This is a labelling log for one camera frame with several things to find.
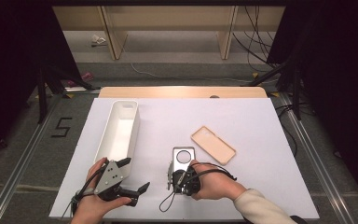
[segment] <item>phone case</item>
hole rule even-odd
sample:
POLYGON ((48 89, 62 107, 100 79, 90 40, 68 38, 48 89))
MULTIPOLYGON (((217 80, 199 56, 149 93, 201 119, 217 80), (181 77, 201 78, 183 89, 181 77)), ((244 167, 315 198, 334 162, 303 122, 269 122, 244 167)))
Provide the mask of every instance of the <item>phone case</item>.
POLYGON ((205 126, 193 133, 191 139, 222 165, 226 165, 236 154, 234 148, 205 126))

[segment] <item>gray carpet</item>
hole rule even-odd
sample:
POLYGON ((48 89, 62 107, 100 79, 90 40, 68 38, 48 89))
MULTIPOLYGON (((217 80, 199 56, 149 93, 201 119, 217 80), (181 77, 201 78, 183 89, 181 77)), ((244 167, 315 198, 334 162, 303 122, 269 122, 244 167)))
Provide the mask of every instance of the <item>gray carpet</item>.
MULTIPOLYGON (((90 81, 94 86, 240 86, 245 82, 221 80, 232 78, 252 80, 254 70, 246 64, 188 64, 188 63, 137 63, 139 71, 152 73, 156 76, 179 77, 161 78, 147 74, 136 73, 129 63, 79 63, 81 73, 92 72, 95 78, 90 81), (189 77, 204 77, 220 80, 209 80, 189 77)), ((258 69, 269 69, 258 65, 258 69)), ((273 84, 264 85, 268 91, 273 91, 273 84)), ((75 94, 73 98, 62 98, 57 104, 48 122, 43 138, 24 173, 18 188, 13 195, 7 210, 2 216, 1 223, 61 223, 59 220, 48 218, 50 207, 53 205, 66 169, 74 153, 76 143, 86 121, 90 106, 97 94, 75 94), (71 118, 62 121, 63 126, 70 127, 66 137, 52 137, 64 134, 64 130, 56 130, 60 118, 71 118)), ((281 100, 271 98, 277 107, 281 100)), ((0 189, 14 169, 21 153, 26 148, 34 132, 38 120, 38 104, 34 95, 29 99, 29 108, 24 108, 18 121, 7 137, 8 147, 0 148, 0 189)), ((312 142, 323 158, 328 172, 334 179, 343 195, 351 214, 358 223, 358 186, 342 160, 334 156, 334 146, 324 131, 317 116, 312 115, 308 106, 301 108, 302 122, 310 135, 312 142)), ((296 162, 310 191, 312 200, 317 207, 321 219, 309 223, 338 223, 337 216, 331 203, 324 194, 320 181, 313 171, 308 156, 302 147, 291 121, 287 115, 282 116, 282 124, 295 137, 298 145, 296 162)), ((294 150, 294 141, 287 135, 290 146, 294 150)))

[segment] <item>table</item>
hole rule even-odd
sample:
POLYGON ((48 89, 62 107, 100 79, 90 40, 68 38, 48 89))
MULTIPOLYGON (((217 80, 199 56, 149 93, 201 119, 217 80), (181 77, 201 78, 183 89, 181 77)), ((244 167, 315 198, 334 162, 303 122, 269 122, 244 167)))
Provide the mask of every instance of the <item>table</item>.
POLYGON ((135 208, 120 207, 109 212, 104 219, 242 220, 241 214, 234 209, 230 200, 197 202, 190 197, 177 195, 168 212, 161 213, 158 210, 158 205, 170 194, 166 190, 166 173, 173 147, 192 146, 196 149, 199 161, 212 160, 189 137, 201 125, 208 126, 237 149, 237 155, 226 168, 239 182, 248 188, 260 189, 289 215, 310 219, 319 217, 270 99, 261 88, 230 87, 102 89, 100 98, 95 99, 91 107, 50 217, 60 218, 70 198, 81 188, 93 163, 109 108, 115 100, 126 99, 125 97, 138 102, 141 119, 131 174, 123 181, 122 186, 137 189, 147 181, 151 184, 135 208), (211 95, 221 98, 205 98, 211 95))

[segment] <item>long sleeve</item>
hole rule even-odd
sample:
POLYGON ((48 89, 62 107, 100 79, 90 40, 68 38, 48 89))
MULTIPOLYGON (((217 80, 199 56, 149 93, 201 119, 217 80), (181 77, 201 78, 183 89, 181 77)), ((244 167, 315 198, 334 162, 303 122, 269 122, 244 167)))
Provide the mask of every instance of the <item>long sleeve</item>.
POLYGON ((256 189, 248 189, 234 201, 235 208, 249 221, 256 223, 294 223, 280 207, 264 198, 256 189))

